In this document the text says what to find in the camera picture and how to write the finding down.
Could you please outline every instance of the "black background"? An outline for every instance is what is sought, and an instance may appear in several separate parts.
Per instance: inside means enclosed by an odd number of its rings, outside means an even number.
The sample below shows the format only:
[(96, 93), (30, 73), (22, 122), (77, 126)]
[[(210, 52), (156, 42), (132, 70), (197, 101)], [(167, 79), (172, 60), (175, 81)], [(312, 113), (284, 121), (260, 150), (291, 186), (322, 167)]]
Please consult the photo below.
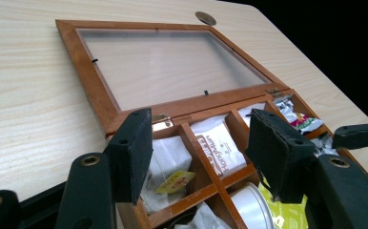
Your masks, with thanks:
[(226, 2), (259, 9), (368, 116), (368, 1)]

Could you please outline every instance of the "paper label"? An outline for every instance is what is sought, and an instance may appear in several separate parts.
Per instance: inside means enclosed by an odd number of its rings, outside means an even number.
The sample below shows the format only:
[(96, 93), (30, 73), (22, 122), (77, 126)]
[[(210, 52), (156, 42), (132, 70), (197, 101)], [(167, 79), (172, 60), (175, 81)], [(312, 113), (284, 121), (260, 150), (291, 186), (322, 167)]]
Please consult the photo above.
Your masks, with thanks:
[(188, 171), (176, 171), (167, 178), (155, 191), (157, 193), (175, 193), (187, 185), (195, 177), (195, 173)]

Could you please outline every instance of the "brass hinge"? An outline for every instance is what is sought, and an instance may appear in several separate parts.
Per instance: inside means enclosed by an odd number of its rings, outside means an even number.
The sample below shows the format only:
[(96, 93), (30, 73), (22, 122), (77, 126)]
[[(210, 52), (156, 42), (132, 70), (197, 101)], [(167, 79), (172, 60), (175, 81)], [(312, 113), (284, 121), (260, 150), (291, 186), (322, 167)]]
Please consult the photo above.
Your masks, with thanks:
[(172, 119), (166, 114), (152, 115), (152, 131), (173, 127)]
[(284, 96), (284, 93), (282, 91), (280, 91), (279, 89), (277, 89), (277, 88), (267, 89), (265, 91), (268, 94), (270, 94), (273, 98), (278, 98), (278, 97)]

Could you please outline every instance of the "glass pane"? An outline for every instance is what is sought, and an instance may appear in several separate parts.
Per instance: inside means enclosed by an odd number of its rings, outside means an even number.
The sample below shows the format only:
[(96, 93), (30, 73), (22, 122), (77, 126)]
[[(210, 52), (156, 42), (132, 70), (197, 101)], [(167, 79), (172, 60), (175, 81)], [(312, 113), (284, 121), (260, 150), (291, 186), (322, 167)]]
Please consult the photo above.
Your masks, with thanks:
[(209, 31), (78, 32), (122, 111), (270, 82)]

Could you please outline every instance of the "wooden table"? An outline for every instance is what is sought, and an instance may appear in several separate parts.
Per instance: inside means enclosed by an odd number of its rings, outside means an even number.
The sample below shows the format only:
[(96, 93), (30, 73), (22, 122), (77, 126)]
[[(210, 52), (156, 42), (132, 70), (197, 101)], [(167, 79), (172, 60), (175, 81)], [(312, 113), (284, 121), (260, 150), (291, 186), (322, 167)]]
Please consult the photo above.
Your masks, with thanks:
[[(213, 0), (0, 1), (0, 189), (30, 198), (67, 179), (72, 161), (106, 146), (55, 19), (202, 24), (295, 89), (334, 131), (368, 123), (260, 11)], [(351, 151), (368, 172), (368, 148)]]

